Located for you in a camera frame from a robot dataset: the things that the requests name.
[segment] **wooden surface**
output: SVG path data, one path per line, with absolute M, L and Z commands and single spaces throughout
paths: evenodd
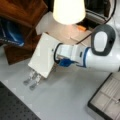
M 18 23 L 24 37 L 23 47 L 4 47 L 9 64 L 30 58 L 40 39 L 35 27 L 47 11 L 43 0 L 0 0 L 0 16 Z
M 43 0 L 0 0 L 0 16 L 27 27 L 34 27 L 47 6 Z
M 29 50 L 19 49 L 14 46 L 6 46 L 4 49 L 9 65 L 28 59 L 33 54 Z
M 8 60 L 8 64 L 12 65 L 14 63 L 20 62 L 22 60 L 32 57 L 32 54 L 40 40 L 41 35 L 36 36 L 34 39 L 30 40 L 29 43 L 22 48 L 15 46 L 5 46 L 4 51 Z

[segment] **table surface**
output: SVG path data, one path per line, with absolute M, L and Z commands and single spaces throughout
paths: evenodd
M 30 59 L 7 64 L 3 47 L 0 48 L 0 81 L 7 86 L 42 120 L 93 120 L 87 113 L 87 102 L 109 73 L 90 71 L 72 65 L 57 67 L 47 80 L 34 90 L 25 86 Z

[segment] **lamp shade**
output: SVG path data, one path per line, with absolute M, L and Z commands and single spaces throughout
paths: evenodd
M 85 17 L 84 0 L 55 0 L 53 17 L 65 25 L 82 21 Z

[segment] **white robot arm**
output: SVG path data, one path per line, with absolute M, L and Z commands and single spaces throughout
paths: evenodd
M 119 14 L 120 1 L 117 1 L 114 18 L 107 24 L 98 26 L 91 36 L 91 47 L 83 45 L 64 45 L 56 47 L 54 59 L 60 66 L 71 63 L 79 67 L 100 71 L 117 72 L 120 70 Z

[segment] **lamp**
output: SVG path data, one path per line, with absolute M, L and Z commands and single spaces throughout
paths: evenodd
M 53 17 L 57 22 L 65 25 L 61 32 L 66 38 L 77 36 L 79 30 L 73 24 L 85 18 L 84 0 L 55 0 Z

